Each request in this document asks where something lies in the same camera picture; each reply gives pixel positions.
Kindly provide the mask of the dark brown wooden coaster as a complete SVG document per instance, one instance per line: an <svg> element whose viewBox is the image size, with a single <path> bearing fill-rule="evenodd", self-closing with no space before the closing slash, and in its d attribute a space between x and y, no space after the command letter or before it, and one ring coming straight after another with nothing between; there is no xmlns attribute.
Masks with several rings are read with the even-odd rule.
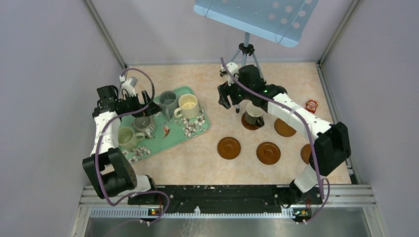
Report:
<svg viewBox="0 0 419 237"><path fill-rule="evenodd" d="M241 144L234 137L224 137L217 144L217 152L223 159L235 159L241 152Z"/></svg>

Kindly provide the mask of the cream cup with yellow inside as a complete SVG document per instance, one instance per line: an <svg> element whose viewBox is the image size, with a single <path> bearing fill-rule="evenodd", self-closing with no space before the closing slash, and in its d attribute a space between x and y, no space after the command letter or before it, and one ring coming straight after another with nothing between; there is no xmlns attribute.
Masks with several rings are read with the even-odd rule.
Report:
<svg viewBox="0 0 419 237"><path fill-rule="evenodd" d="M178 100L178 108L173 112L175 118L193 119L198 116L200 106L198 99L193 94L184 94Z"/></svg>

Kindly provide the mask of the white and black cup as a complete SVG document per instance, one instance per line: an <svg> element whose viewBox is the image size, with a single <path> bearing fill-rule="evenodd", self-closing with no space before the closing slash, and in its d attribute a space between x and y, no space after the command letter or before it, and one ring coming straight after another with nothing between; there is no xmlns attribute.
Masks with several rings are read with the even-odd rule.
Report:
<svg viewBox="0 0 419 237"><path fill-rule="evenodd" d="M263 127L264 110L255 106L252 102L246 105L245 121L252 126Z"/></svg>

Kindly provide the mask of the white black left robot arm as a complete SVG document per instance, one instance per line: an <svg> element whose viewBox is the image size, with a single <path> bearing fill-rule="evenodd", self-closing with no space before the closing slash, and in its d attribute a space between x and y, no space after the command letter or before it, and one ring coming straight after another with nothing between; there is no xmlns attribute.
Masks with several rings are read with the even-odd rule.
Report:
<svg viewBox="0 0 419 237"><path fill-rule="evenodd" d="M125 116L145 117L156 114L160 107L153 101L155 91L143 90L140 102L136 92L118 91L107 85L97 89L99 100L92 116L96 125L94 147L82 166L99 198L115 197L133 190L137 178L132 166L119 148L118 131Z"/></svg>

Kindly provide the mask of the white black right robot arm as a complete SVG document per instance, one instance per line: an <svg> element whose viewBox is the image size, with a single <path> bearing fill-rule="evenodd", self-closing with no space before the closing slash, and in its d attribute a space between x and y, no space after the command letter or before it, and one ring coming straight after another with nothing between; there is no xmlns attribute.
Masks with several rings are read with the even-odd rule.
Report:
<svg viewBox="0 0 419 237"><path fill-rule="evenodd" d="M305 169L291 182L290 198L304 203L314 186L321 185L341 163L351 156L347 126L323 120L298 105L279 85L268 84L255 65L239 67L235 63L221 66L228 80L218 86L219 104L229 109L243 100L284 121L309 142L311 157Z"/></svg>

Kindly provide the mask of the metallic grey cup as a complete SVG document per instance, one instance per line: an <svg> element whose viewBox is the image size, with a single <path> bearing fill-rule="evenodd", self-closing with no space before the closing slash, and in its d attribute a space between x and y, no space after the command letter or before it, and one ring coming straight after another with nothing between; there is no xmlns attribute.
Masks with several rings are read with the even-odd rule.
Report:
<svg viewBox="0 0 419 237"><path fill-rule="evenodd" d="M138 132L144 133L146 138L154 138L156 123L153 117L135 118L133 125Z"/></svg>

